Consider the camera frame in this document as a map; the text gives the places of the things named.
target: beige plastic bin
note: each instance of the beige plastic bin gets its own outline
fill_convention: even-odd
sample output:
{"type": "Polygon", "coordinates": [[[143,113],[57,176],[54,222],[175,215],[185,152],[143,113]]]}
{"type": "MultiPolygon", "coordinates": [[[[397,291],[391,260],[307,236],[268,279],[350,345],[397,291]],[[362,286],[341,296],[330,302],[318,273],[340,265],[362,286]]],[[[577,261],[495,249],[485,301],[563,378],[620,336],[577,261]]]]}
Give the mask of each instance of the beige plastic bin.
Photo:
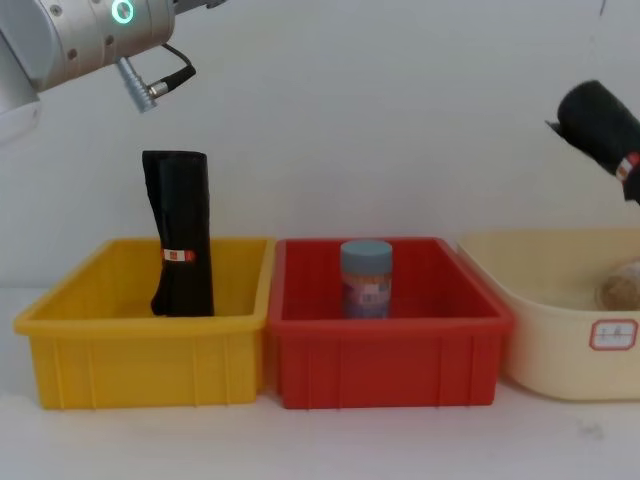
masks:
{"type": "Polygon", "coordinates": [[[603,278],[640,258],[640,230],[479,233],[459,249],[518,317],[508,376],[564,400],[640,399],[640,312],[595,305],[603,278]]]}

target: gray jar lid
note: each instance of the gray jar lid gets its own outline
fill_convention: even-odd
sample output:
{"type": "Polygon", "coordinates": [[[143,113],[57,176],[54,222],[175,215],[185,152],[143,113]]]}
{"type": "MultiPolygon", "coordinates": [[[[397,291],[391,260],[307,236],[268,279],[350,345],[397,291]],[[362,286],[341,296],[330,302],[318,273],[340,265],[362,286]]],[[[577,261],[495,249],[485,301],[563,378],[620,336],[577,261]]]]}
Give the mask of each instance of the gray jar lid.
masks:
{"type": "Polygon", "coordinates": [[[393,248],[381,240],[354,240],[340,247],[342,271],[352,275],[386,275],[393,269],[393,248]]]}

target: plastic container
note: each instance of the plastic container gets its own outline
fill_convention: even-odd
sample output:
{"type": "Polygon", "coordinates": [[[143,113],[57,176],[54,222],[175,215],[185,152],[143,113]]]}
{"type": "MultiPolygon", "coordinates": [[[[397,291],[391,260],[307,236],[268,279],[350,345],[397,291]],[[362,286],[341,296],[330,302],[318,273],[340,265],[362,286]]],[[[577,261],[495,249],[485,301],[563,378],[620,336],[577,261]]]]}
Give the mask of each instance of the plastic container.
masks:
{"type": "Polygon", "coordinates": [[[387,318],[391,303],[393,249],[380,240],[340,247],[343,312],[348,318],[387,318]]]}
{"type": "Polygon", "coordinates": [[[640,230],[472,234],[460,252],[517,314],[506,373],[563,400],[640,399],[640,312],[603,312],[596,287],[640,256],[640,230]]]}
{"type": "Polygon", "coordinates": [[[340,245],[277,247],[269,315],[286,408],[489,405],[503,337],[499,298],[437,239],[391,239],[388,319],[345,319],[340,245]]]}
{"type": "Polygon", "coordinates": [[[160,243],[108,243],[22,314],[45,408],[253,402],[275,242],[212,242],[218,317],[152,317],[160,243]]]}

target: white table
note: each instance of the white table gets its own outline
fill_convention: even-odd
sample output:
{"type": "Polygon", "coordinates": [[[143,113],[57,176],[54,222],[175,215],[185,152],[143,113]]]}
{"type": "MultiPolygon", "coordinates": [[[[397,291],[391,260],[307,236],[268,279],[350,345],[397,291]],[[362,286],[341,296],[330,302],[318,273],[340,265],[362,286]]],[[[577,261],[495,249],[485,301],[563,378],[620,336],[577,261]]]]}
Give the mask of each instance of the white table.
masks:
{"type": "Polygon", "coordinates": [[[45,412],[0,290],[0,478],[608,480],[640,477],[640,404],[574,405],[501,385],[488,408],[239,407],[45,412]]]}

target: black foam tube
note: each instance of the black foam tube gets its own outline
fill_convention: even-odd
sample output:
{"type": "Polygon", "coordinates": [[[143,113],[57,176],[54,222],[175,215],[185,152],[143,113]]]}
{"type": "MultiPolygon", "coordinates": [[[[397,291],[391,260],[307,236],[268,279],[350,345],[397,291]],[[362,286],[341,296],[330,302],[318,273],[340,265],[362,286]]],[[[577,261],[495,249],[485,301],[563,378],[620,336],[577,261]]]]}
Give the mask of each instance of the black foam tube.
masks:
{"type": "Polygon", "coordinates": [[[142,162],[163,259],[151,309],[170,317],[213,316],[207,157],[145,151],[142,162]]]}

